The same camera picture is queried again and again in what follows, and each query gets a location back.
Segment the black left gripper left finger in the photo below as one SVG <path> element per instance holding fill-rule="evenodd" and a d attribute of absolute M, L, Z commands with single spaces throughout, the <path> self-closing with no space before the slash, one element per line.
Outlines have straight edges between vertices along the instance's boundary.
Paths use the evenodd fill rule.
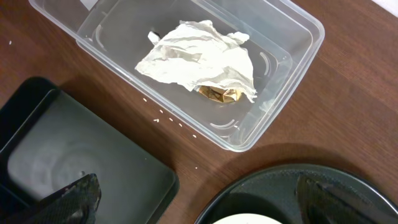
<path fill-rule="evenodd" d="M 96 174 L 87 174 L 37 204 L 4 219 L 17 224 L 94 224 L 101 200 Z"/>

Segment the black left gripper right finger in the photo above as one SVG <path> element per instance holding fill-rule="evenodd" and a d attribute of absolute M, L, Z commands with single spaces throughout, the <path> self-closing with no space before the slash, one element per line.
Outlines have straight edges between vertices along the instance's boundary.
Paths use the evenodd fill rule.
<path fill-rule="evenodd" d="M 352 178 L 350 186 L 301 175 L 295 195 L 303 223 L 397 223 L 397 208 L 369 184 Z"/>

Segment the black rectangular bin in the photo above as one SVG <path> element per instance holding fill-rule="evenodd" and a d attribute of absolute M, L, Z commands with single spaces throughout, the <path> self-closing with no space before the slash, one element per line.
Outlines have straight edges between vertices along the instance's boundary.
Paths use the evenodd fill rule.
<path fill-rule="evenodd" d="M 176 173 L 42 77 L 1 108 L 1 217 L 88 174 L 101 188 L 97 223 L 157 223 L 176 196 Z"/>

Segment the clear plastic waste bin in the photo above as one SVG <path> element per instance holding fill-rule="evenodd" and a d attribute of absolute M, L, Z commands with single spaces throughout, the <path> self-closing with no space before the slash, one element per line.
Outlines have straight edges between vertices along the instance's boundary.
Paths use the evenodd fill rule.
<path fill-rule="evenodd" d="M 234 152 L 264 134 L 325 38 L 322 23 L 292 1 L 30 5 L 105 67 Z"/>

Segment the round black tray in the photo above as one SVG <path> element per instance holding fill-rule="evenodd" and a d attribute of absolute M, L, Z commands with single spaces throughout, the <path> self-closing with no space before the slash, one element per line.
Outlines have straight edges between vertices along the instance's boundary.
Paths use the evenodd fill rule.
<path fill-rule="evenodd" d="M 239 213 L 265 215 L 281 223 L 302 223 L 295 196 L 301 175 L 331 183 L 383 212 L 397 215 L 397 205 L 349 172 L 315 164 L 285 164 L 260 170 L 227 186 L 203 209 L 195 224 L 214 223 Z"/>

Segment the white paper napkin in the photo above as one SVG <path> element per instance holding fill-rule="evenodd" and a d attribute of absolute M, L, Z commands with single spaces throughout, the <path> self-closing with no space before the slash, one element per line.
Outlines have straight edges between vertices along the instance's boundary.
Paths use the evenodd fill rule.
<path fill-rule="evenodd" d="M 254 67 L 242 45 L 249 35 L 219 33 L 211 20 L 181 21 L 136 65 L 142 75 L 160 83 L 176 83 L 188 91 L 200 86 L 238 90 L 253 103 Z"/>

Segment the gold foil wrapper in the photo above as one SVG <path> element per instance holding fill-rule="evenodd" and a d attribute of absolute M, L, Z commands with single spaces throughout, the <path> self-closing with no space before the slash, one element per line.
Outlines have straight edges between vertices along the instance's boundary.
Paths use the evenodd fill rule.
<path fill-rule="evenodd" d="M 242 96 L 242 92 L 238 90 L 224 90 L 213 86 L 200 86 L 197 90 L 201 95 L 209 100 L 218 103 L 234 103 Z"/>

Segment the grey plate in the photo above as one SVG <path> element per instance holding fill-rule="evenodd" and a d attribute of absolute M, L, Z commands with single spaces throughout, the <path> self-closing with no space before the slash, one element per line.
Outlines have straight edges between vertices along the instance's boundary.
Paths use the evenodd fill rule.
<path fill-rule="evenodd" d="M 264 215 L 240 213 L 224 217 L 214 224 L 281 224 L 281 222 Z"/>

